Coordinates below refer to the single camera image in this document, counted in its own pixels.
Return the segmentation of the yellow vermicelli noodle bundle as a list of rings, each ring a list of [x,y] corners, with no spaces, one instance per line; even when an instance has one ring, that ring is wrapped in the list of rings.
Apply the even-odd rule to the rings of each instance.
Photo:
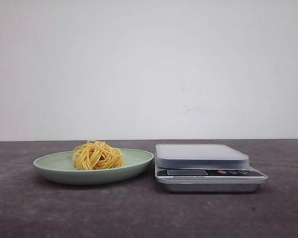
[[[104,141],[88,140],[74,148],[72,163],[77,170],[103,170],[122,167],[125,161],[120,149]]]

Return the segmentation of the silver digital kitchen scale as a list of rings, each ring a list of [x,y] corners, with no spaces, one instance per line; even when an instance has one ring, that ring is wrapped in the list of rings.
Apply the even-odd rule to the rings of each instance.
[[[170,192],[254,192],[268,176],[223,144],[157,144],[156,181]]]

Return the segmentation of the light green plate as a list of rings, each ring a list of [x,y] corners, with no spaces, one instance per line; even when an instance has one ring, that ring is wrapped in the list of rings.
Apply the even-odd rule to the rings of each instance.
[[[154,155],[137,149],[122,149],[125,165],[102,170],[77,170],[72,163],[72,151],[46,155],[33,164],[39,174],[49,181],[69,185],[98,185],[131,179],[142,174],[151,164]]]

